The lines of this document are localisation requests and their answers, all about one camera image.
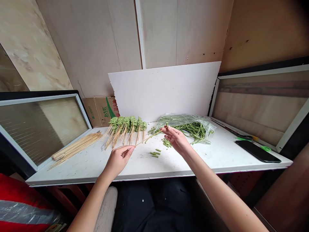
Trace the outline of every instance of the cardboard box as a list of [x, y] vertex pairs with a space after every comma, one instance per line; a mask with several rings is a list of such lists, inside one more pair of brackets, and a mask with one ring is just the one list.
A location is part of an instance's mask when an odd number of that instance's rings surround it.
[[84, 98], [85, 109], [93, 127], [101, 127], [101, 119], [94, 98]]
[[115, 97], [96, 98], [96, 105], [102, 126], [109, 126], [111, 118], [120, 116]]

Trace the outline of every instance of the red fabric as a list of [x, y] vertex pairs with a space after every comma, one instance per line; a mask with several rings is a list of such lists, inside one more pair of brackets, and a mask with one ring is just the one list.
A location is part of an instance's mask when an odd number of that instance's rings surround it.
[[53, 209], [35, 189], [2, 173], [0, 173], [0, 200], [21, 202], [43, 209]]
[[1, 231], [5, 232], [17, 232], [17, 231], [43, 232], [46, 231], [49, 226], [50, 225], [47, 224], [27, 225], [27, 224], [0, 221]]
[[[41, 209], [53, 209], [52, 206], [33, 188], [26, 183], [7, 177], [0, 173], [0, 200], [25, 203]], [[0, 221], [0, 231], [43, 232], [49, 224], [21, 224]]]

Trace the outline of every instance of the scissors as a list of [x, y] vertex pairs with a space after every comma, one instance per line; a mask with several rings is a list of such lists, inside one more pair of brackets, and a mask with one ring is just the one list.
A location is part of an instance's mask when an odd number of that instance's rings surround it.
[[214, 121], [215, 123], [219, 124], [220, 126], [224, 127], [225, 129], [227, 129], [229, 132], [231, 132], [232, 134], [236, 135], [237, 137], [240, 137], [242, 139], [246, 139], [246, 140], [253, 140], [253, 137], [250, 136], [250, 135], [243, 135], [243, 134], [240, 134], [239, 132], [217, 122], [217, 121]]

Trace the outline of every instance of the black pants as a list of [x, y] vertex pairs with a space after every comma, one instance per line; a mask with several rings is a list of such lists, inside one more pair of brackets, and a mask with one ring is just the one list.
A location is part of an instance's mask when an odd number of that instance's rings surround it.
[[113, 231], [200, 231], [199, 224], [179, 178], [128, 181], [118, 188]]

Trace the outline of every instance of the hand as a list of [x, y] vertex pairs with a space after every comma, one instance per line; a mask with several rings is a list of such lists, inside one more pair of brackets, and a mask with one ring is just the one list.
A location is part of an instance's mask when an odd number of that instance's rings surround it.
[[107, 164], [103, 170], [113, 181], [118, 176], [128, 163], [135, 146], [121, 146], [112, 150]]
[[171, 126], [168, 127], [164, 126], [160, 130], [162, 130], [162, 132], [165, 134], [164, 138], [169, 140], [173, 148], [180, 155], [184, 155], [185, 153], [187, 153], [192, 149], [185, 135], [181, 131]]

